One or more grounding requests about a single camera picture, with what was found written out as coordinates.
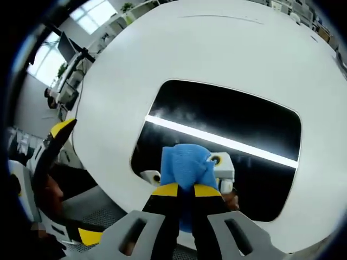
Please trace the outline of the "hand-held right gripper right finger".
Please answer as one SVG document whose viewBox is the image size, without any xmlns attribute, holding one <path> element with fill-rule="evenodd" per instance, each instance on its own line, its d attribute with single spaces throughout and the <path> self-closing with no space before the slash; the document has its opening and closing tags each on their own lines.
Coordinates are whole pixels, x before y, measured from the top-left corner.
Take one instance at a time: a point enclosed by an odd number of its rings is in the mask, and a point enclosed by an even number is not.
<svg viewBox="0 0 347 260">
<path fill-rule="evenodd" d="M 193 237 L 198 259 L 284 259 L 270 235 L 239 211 L 229 211 L 216 189 L 196 184 Z"/>
</svg>

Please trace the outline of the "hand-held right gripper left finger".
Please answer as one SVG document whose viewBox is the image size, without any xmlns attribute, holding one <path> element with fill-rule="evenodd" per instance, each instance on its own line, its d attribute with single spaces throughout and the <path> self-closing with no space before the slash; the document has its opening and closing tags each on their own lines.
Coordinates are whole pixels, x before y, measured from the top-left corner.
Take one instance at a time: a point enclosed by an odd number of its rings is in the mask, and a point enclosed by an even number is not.
<svg viewBox="0 0 347 260">
<path fill-rule="evenodd" d="M 105 230 L 102 259 L 172 259 L 179 233 L 179 187 L 155 189 L 142 211 L 132 211 Z"/>
</svg>

